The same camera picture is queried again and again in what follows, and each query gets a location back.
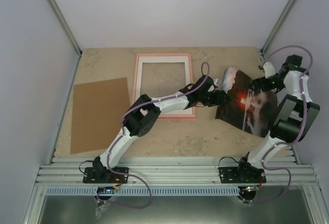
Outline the sunset landscape photo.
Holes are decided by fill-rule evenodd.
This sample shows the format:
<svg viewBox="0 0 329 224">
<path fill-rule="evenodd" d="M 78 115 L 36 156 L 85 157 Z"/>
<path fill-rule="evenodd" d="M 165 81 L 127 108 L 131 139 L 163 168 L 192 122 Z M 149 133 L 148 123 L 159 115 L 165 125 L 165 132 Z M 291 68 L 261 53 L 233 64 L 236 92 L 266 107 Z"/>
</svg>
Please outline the sunset landscape photo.
<svg viewBox="0 0 329 224">
<path fill-rule="evenodd" d="M 222 90 L 230 101 L 220 105 L 215 119 L 258 137 L 268 134 L 268 121 L 278 107 L 278 98 L 273 91 L 256 94 L 249 88 L 251 77 L 241 70 L 228 67 L 224 71 Z"/>
</svg>

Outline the white mat board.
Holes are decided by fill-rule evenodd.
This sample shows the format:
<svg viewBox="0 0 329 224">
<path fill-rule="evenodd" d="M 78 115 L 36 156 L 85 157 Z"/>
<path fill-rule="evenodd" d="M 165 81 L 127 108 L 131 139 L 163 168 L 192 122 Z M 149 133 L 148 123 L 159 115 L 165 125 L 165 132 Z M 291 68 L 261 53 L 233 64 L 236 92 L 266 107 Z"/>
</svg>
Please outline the white mat board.
<svg viewBox="0 0 329 224">
<path fill-rule="evenodd" d="M 142 94 L 140 93 L 143 63 L 184 63 L 186 85 L 193 83 L 192 59 L 189 53 L 149 53 L 138 54 L 135 66 L 135 79 L 132 94 L 134 103 Z"/>
</svg>

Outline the brown cardboard backing board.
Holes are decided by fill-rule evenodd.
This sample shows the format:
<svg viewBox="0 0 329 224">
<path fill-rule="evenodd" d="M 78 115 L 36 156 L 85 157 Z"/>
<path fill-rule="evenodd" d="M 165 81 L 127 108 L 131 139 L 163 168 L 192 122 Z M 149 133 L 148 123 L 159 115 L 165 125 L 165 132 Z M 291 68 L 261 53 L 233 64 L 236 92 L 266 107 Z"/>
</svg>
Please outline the brown cardboard backing board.
<svg viewBox="0 0 329 224">
<path fill-rule="evenodd" d="M 120 130 L 130 107 L 127 78 L 74 86 L 70 152 L 106 149 Z"/>
</svg>

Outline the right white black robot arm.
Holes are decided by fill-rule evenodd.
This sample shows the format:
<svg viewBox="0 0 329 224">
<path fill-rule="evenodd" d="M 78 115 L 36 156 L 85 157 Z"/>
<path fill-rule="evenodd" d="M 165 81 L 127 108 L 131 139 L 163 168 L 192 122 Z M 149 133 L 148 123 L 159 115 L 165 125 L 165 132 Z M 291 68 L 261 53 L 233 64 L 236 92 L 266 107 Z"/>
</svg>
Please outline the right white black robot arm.
<svg viewBox="0 0 329 224">
<path fill-rule="evenodd" d="M 279 72 L 251 81 L 256 93 L 286 90 L 286 95 L 270 116 L 268 134 L 263 142 L 239 161 L 236 177 L 241 182 L 265 182 L 265 164 L 279 150 L 301 141 L 317 117 L 320 106 L 308 93 L 308 69 L 302 57 L 290 55 Z"/>
</svg>

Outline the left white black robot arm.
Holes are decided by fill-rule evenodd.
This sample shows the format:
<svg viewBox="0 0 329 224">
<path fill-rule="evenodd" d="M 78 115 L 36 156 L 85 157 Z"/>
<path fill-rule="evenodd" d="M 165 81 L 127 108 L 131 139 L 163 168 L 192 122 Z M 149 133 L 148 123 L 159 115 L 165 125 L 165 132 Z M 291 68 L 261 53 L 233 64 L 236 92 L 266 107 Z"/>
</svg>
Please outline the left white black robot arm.
<svg viewBox="0 0 329 224">
<path fill-rule="evenodd" d="M 100 183 L 109 182 L 113 169 L 125 151 L 137 138 L 152 129 L 160 115 L 187 110 L 199 103 L 205 107 L 213 107 L 228 102 L 226 92 L 219 90 L 215 81 L 207 75 L 169 96 L 150 98 L 146 94 L 141 95 L 123 115 L 117 137 L 103 154 L 94 159 L 93 178 Z"/>
</svg>

